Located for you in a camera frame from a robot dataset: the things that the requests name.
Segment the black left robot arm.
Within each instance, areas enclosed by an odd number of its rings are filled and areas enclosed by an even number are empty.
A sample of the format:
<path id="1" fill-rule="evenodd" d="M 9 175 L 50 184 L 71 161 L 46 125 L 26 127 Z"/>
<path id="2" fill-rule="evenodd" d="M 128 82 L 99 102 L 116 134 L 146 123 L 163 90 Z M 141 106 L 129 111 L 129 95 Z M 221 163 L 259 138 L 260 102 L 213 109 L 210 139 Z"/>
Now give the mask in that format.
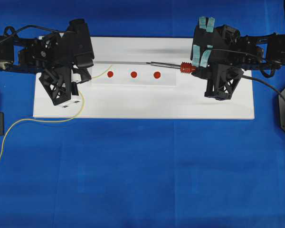
<path id="1" fill-rule="evenodd" d="M 0 71 L 35 74 L 67 67 L 81 76 L 81 83 L 91 80 L 88 68 L 94 65 L 95 56 L 84 19 L 70 21 L 65 31 L 38 27 L 49 32 L 41 39 L 20 38 L 18 33 L 29 27 L 5 28 L 0 36 Z"/>

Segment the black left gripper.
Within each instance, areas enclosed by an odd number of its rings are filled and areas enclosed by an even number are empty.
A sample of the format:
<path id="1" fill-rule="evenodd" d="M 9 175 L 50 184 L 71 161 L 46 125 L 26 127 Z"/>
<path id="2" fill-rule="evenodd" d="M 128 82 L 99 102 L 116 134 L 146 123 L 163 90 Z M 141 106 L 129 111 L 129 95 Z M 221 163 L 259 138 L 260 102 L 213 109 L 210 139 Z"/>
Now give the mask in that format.
<path id="1" fill-rule="evenodd" d="M 84 19 L 69 22 L 69 32 L 52 32 L 42 38 L 18 38 L 19 73 L 40 73 L 56 64 L 56 60 L 64 52 L 63 41 L 70 38 L 70 49 L 73 62 L 77 67 L 92 67 L 94 51 L 90 32 Z M 72 68 L 71 82 L 85 83 L 92 79 L 87 68 Z"/>

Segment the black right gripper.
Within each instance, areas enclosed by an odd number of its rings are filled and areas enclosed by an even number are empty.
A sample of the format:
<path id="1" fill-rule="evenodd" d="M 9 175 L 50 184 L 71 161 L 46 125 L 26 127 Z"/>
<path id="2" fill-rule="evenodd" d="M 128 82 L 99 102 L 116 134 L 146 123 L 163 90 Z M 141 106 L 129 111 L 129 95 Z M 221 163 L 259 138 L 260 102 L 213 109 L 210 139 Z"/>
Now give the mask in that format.
<path id="1" fill-rule="evenodd" d="M 197 67 L 192 73 L 208 79 L 210 66 L 224 64 L 242 70 L 260 70 L 263 50 L 257 46 L 257 38 L 240 35 L 239 30 L 223 25 L 214 27 L 215 18 L 199 17 L 192 42 L 191 64 Z"/>

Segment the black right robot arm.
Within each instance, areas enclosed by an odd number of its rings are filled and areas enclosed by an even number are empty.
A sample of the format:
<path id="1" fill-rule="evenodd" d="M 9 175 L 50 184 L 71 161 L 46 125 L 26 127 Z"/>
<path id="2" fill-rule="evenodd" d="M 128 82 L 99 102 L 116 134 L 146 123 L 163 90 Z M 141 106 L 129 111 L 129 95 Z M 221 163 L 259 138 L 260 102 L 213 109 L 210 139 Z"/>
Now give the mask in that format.
<path id="1" fill-rule="evenodd" d="M 199 17 L 191 47 L 193 66 L 258 70 L 266 78 L 285 66 L 285 35 L 242 36 L 238 29 L 215 22 L 213 17 Z"/>

